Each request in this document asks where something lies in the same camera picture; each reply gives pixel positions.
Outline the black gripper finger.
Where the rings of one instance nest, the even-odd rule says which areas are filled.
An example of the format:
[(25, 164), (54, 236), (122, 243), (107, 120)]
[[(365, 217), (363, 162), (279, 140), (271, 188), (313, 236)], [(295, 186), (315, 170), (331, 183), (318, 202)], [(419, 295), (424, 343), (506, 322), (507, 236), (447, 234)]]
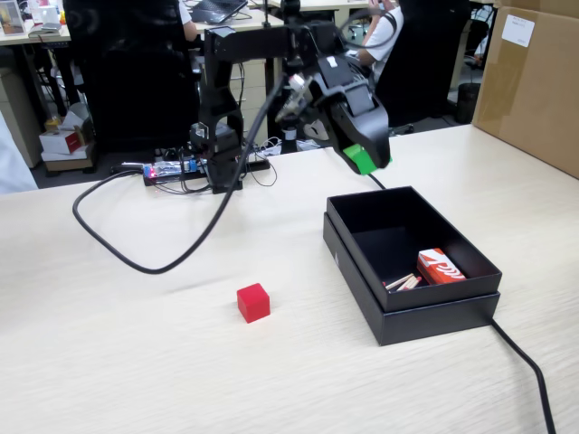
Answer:
[(375, 171), (386, 168), (392, 160), (388, 117), (383, 108), (382, 118), (352, 118), (345, 111), (342, 121), (347, 136), (344, 156), (340, 156), (352, 171)]
[(347, 136), (344, 132), (342, 121), (346, 115), (342, 108), (327, 108), (323, 110), (321, 121), (327, 132), (328, 142), (339, 156), (344, 156), (347, 145)]

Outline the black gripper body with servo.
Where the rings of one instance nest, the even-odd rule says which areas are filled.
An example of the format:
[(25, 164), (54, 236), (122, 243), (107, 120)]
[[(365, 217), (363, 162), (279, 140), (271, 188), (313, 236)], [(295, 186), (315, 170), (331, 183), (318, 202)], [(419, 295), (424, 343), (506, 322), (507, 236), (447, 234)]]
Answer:
[(375, 98), (368, 80), (348, 57), (319, 58), (318, 74), (313, 95), (322, 118), (337, 118), (340, 110), (352, 118), (383, 117), (383, 106)]

